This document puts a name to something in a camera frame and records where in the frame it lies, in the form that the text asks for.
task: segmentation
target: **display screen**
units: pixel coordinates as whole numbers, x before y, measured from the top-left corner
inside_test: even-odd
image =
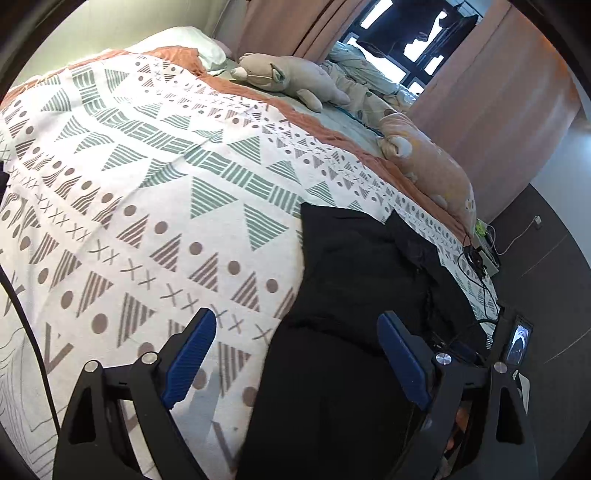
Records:
[[[529,341],[530,328],[518,323],[513,332],[513,338],[509,343],[505,362],[510,365],[520,365],[524,359]]]

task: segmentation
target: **blue gripper pad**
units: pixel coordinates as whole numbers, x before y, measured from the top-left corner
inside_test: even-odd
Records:
[[[425,372],[421,361],[411,351],[411,348],[417,347],[413,345],[412,337],[394,312],[383,313],[378,317],[379,344],[406,398],[426,411],[431,404],[431,395],[427,391],[428,372]]]
[[[215,336],[216,316],[208,309],[185,341],[166,374],[166,388],[162,393],[162,402],[169,410],[176,402],[184,400]]]

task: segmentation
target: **beige plush toy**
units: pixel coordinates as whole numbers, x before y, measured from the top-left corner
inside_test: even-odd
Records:
[[[459,220],[466,233],[473,234],[476,226],[474,191],[464,169],[402,113],[385,116],[379,127],[384,134],[380,146],[386,159],[421,192]]]
[[[298,57],[273,57],[246,53],[230,74],[267,92],[283,92],[299,98],[313,112],[322,111],[322,102],[347,105],[350,100],[316,63]]]

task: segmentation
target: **black cloth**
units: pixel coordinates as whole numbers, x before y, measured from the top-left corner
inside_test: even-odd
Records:
[[[394,0],[357,43],[378,57],[402,52],[416,38],[428,40],[435,19],[444,9],[450,9],[445,0]]]
[[[460,46],[460,43],[466,39],[472,30],[474,30],[479,18],[478,15],[462,17],[458,22],[455,22],[439,36],[437,41],[433,43],[431,47],[432,51],[430,53],[434,57],[443,55],[444,59],[449,58]]]
[[[301,218],[304,278],[271,339],[236,478],[382,480],[421,415],[379,346],[378,316],[447,340],[475,318],[437,248],[396,213],[383,225],[304,203]],[[467,333],[484,352],[482,329]]]

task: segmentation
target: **patterned bedspread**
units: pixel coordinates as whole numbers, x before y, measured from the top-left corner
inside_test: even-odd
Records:
[[[378,220],[398,212],[437,245],[483,318],[483,290],[458,269],[459,242],[443,225],[274,107],[221,95],[167,61],[130,54],[65,70],[2,117],[0,160],[11,179],[0,263],[60,417],[86,361],[131,363],[208,307],[217,337],[173,416],[209,477],[231,478],[269,339],[301,281],[303,201]],[[142,471],[157,478],[131,405],[126,415]],[[57,438],[3,291],[0,421],[33,471],[50,478]]]

